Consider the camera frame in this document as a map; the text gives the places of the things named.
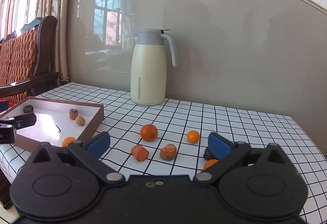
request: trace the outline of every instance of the cream thermos jug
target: cream thermos jug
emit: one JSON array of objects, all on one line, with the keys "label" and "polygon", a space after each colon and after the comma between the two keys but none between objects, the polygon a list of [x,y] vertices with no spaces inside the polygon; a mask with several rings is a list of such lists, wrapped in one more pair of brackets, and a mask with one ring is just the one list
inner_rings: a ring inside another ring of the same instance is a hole
[{"label": "cream thermos jug", "polygon": [[140,29],[137,33],[130,71],[130,95],[141,105],[157,105],[166,94],[167,62],[164,39],[169,43],[172,63],[178,66],[174,40],[155,28]]}]

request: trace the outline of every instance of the jug handle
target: jug handle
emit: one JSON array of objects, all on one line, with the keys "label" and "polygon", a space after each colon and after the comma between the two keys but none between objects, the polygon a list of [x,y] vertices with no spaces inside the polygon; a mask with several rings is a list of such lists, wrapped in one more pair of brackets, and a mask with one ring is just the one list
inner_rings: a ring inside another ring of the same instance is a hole
[{"label": "jug handle", "polygon": [[170,53],[171,53],[171,61],[174,67],[178,67],[177,51],[176,51],[174,40],[166,34],[160,34],[160,36],[161,38],[168,40]]}]

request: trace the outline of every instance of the glossy wall panel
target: glossy wall panel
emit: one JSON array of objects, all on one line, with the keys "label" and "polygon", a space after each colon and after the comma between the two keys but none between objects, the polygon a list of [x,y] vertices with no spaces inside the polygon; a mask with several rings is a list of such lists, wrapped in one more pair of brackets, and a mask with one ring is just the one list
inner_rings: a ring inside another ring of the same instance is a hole
[{"label": "glossy wall panel", "polygon": [[291,115],[327,154],[327,15],[301,0],[69,0],[70,80],[128,91],[148,27],[176,42],[167,97]]}]

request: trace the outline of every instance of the small orange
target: small orange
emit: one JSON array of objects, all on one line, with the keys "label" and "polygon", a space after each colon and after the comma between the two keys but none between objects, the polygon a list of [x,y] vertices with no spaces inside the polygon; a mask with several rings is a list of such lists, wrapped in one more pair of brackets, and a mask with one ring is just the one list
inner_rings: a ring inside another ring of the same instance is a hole
[{"label": "small orange", "polygon": [[200,140],[200,134],[199,134],[199,132],[194,131],[194,130],[189,131],[189,132],[187,133],[187,140],[188,140],[190,143],[195,144],[197,141]]},{"label": "small orange", "polygon": [[66,147],[68,146],[68,144],[70,144],[71,142],[74,142],[76,139],[74,137],[66,137],[63,142],[62,142],[62,146]]},{"label": "small orange", "polygon": [[204,164],[203,169],[206,170],[207,168],[209,168],[210,166],[212,166],[213,164],[215,164],[215,163],[217,163],[217,162],[218,162],[218,160],[215,160],[215,159],[213,159],[213,160],[208,160],[208,161]]},{"label": "small orange", "polygon": [[153,141],[157,138],[158,130],[153,124],[146,124],[141,128],[140,134],[145,141]]}]

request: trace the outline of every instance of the red cloth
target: red cloth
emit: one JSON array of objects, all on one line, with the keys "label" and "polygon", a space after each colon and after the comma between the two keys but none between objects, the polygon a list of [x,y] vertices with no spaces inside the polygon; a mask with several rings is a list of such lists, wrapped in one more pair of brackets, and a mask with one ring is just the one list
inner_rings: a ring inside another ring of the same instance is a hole
[{"label": "red cloth", "polygon": [[14,104],[13,103],[9,103],[9,108],[12,107],[12,106],[14,106]]}]

